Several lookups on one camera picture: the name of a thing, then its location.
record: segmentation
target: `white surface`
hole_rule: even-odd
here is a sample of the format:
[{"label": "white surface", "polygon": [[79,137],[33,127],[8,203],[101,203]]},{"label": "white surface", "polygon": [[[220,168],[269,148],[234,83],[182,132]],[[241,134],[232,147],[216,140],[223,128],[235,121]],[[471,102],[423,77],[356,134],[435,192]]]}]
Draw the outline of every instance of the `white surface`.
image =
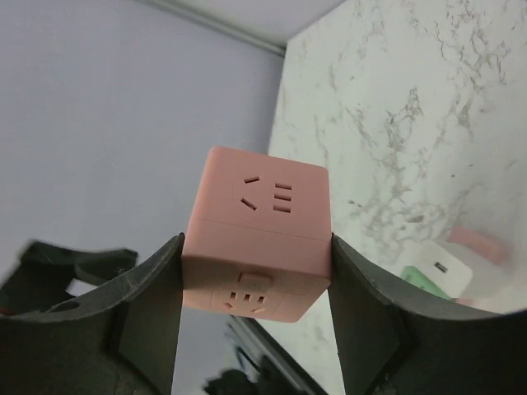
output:
[{"label": "white surface", "polygon": [[[442,265],[445,272],[436,266],[437,263]],[[428,280],[439,286],[443,292],[453,299],[461,297],[473,279],[472,269],[463,260],[433,240],[422,242],[417,259],[412,262],[412,266],[419,269]]]},{"label": "white surface", "polygon": [[285,45],[343,0],[166,0],[180,2],[245,31]]},{"label": "white surface", "polygon": [[[146,258],[185,230],[210,147],[265,152],[282,59],[130,0],[0,2],[0,278],[29,238]],[[174,393],[226,366],[184,310]]]},{"label": "white surface", "polygon": [[[333,231],[399,274],[453,225],[510,249],[527,305],[527,2],[356,0],[287,47],[269,153],[329,169]],[[263,323],[331,395],[343,382],[326,296]]]},{"label": "white surface", "polygon": [[505,273],[501,267],[475,253],[472,249],[455,243],[441,242],[441,245],[472,269],[473,278],[461,295],[462,299],[492,298],[511,281],[511,276],[508,276],[508,273]]}]

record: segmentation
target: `white marble wall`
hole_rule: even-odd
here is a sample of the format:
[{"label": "white marble wall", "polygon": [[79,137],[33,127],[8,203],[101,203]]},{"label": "white marble wall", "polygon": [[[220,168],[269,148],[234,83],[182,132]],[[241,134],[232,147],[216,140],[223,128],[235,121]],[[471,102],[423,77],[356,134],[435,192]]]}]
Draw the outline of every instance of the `white marble wall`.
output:
[{"label": "white marble wall", "polygon": [[[492,309],[518,309],[526,106],[526,1],[353,0],[289,42],[269,153],[326,166],[333,231],[391,272],[454,225],[494,235],[518,275]],[[327,296],[265,325],[343,394]]]}]

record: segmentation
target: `cube top face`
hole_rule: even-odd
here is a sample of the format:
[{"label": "cube top face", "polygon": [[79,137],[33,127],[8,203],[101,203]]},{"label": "cube top face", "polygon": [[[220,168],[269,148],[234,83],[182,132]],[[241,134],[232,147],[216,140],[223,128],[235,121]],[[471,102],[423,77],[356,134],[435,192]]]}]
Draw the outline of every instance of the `cube top face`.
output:
[{"label": "cube top face", "polygon": [[191,221],[206,220],[329,241],[328,171],[271,156],[214,147]]}]

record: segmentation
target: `cube side face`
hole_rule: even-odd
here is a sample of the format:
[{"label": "cube side face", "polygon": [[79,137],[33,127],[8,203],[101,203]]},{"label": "cube side face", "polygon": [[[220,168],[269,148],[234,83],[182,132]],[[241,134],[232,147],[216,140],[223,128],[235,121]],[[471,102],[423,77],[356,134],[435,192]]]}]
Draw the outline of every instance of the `cube side face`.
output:
[{"label": "cube side face", "polygon": [[[306,239],[266,230],[192,219],[183,247],[183,260],[196,257],[269,267],[331,279],[331,239]],[[294,289],[295,282],[288,285]]]},{"label": "cube side face", "polygon": [[328,240],[328,172],[320,166],[215,147],[203,172],[192,217]]},{"label": "cube side face", "polygon": [[327,277],[243,263],[227,254],[219,258],[212,249],[194,252],[195,246],[183,256],[184,305],[190,308],[292,323],[330,283]]}]

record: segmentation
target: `pink cube power strip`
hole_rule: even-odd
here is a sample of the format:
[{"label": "pink cube power strip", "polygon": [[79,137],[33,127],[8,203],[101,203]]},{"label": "pink cube power strip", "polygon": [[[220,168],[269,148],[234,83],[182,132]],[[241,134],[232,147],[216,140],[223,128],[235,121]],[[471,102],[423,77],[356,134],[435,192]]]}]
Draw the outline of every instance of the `pink cube power strip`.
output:
[{"label": "pink cube power strip", "polygon": [[328,171],[214,147],[183,248],[184,305],[296,322],[331,281]]}]

